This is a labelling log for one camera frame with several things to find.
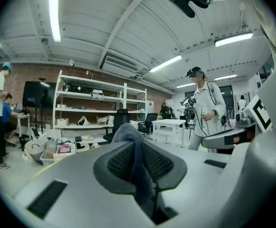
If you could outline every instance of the gray floor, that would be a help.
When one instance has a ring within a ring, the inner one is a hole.
[[[157,135],[157,141],[165,144],[165,136]],[[177,134],[176,148],[180,148],[181,134]],[[189,140],[189,130],[185,130],[184,134],[184,147],[188,148],[190,143]],[[199,151],[207,151],[207,149],[202,146],[199,147]],[[14,197],[15,194],[27,183],[29,182],[35,174],[43,169],[43,166],[36,163],[33,160],[28,159],[25,161],[23,159],[24,152],[17,147],[7,147],[7,152],[9,152],[9,157],[6,159],[6,163],[10,165],[7,170],[0,169],[0,190],[10,197]]]

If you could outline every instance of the metal shelving unit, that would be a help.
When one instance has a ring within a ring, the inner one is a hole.
[[[76,93],[76,92],[66,92],[62,91],[62,89],[59,89],[59,83],[61,80],[64,81],[65,84],[72,84],[74,86],[84,86],[91,89],[100,89],[100,90],[109,90],[116,92],[116,95],[120,95],[120,92],[122,92],[122,98],[120,97],[112,97],[112,96],[105,96],[102,100],[93,99],[91,94],[83,94],[83,93]],[[139,94],[145,94],[143,100],[137,100],[137,99],[127,99],[127,94],[131,95],[139,95]],[[54,107],[53,107],[53,129],[97,129],[97,128],[104,128],[104,127],[111,127],[109,125],[96,125],[96,124],[90,124],[88,126],[78,126],[75,124],[70,124],[66,126],[59,126],[55,124],[55,113],[60,112],[60,117],[62,117],[62,112],[78,112],[78,113],[109,113],[113,114],[117,111],[105,111],[101,109],[97,110],[89,110],[89,109],[72,109],[72,108],[57,108],[57,98],[61,98],[61,103],[63,103],[63,98],[75,98],[75,99],[84,99],[84,100],[98,100],[98,101],[110,101],[110,102],[116,102],[117,109],[119,109],[120,103],[123,104],[123,109],[127,108],[127,103],[129,104],[137,104],[137,110],[135,111],[129,111],[130,114],[137,114],[138,120],[140,118],[146,118],[147,112],[139,110],[140,108],[144,107],[143,109],[146,109],[146,103],[147,103],[147,89],[145,90],[139,90],[128,87],[127,83],[124,83],[123,85],[116,85],[112,83],[107,83],[103,81],[93,80],[93,79],[87,79],[87,78],[80,78],[80,77],[74,77],[74,76],[67,76],[62,74],[62,70],[59,73],[56,89],[55,89],[55,96],[54,96]]]

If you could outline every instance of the white ceiling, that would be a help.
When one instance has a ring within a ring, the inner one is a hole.
[[[244,2],[245,10],[239,9]],[[106,53],[133,63],[142,79],[169,90],[189,83],[195,66],[212,80],[237,74],[231,82],[251,78],[270,56],[251,0],[195,5],[195,18],[168,0],[60,0],[61,42],[54,42],[48,0],[10,0],[0,14],[0,62],[66,62],[101,70]],[[255,36],[213,47],[213,40],[240,33],[245,22]],[[42,45],[41,39],[48,44]],[[154,66],[181,54],[183,59],[155,73]]]

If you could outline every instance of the blue shirt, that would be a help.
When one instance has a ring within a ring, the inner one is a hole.
[[[3,112],[2,112],[2,122],[7,123],[9,121],[9,117],[11,115],[12,109],[9,104],[3,104]]]

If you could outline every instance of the fluorescent light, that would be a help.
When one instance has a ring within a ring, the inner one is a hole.
[[[237,76],[237,74],[233,74],[233,75],[228,75],[228,76],[223,76],[223,77],[215,78],[215,80],[221,80],[221,79],[226,79],[226,78],[234,78],[236,76]]]
[[[172,63],[174,63],[174,62],[177,62],[177,61],[179,61],[179,60],[181,60],[181,59],[182,59],[182,56],[178,55],[178,56],[176,56],[176,57],[174,57],[174,58],[172,58],[172,59],[170,59],[170,60],[168,60],[168,61],[166,61],[166,62],[164,62],[164,63],[162,63],[162,64],[160,64],[160,65],[158,65],[157,67],[151,69],[150,72],[151,72],[151,73],[154,73],[154,72],[156,72],[157,70],[160,70],[160,69],[162,69],[163,67],[165,67],[165,66],[167,66],[167,65],[170,65],[170,64],[172,64]]]
[[[59,29],[59,0],[48,0],[48,10],[54,42],[61,42]]]
[[[215,41],[215,47],[220,47],[232,42],[240,41],[240,40],[246,40],[246,39],[251,39],[253,37],[252,32],[240,34],[240,35],[235,35],[235,36],[229,36],[225,37],[223,39],[219,39]]]
[[[193,85],[196,85],[196,84],[195,83],[190,83],[190,84],[187,84],[187,85],[177,86],[176,88],[179,89],[179,88],[183,88],[183,87],[187,87],[187,86],[193,86]]]
[[[44,83],[44,82],[40,82],[40,84],[42,84],[45,87],[50,87],[47,83]]]

